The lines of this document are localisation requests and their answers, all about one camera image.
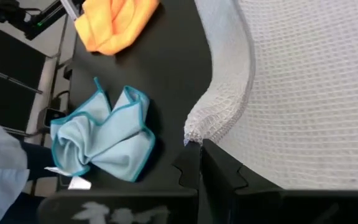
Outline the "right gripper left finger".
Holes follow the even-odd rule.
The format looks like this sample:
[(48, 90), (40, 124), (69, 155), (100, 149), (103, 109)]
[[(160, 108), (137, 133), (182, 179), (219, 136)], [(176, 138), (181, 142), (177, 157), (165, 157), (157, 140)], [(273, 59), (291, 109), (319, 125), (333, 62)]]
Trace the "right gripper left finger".
[(40, 223), (196, 223), (200, 146), (189, 143), (152, 156), (138, 182), (98, 168), (89, 190), (60, 190), (38, 208)]

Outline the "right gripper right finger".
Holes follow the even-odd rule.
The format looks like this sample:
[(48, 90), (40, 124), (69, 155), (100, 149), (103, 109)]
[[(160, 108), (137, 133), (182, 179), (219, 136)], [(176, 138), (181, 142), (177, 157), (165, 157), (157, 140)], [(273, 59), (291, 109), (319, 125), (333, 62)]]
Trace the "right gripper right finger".
[(219, 223), (358, 223), (358, 190), (286, 190), (209, 139), (202, 176)]

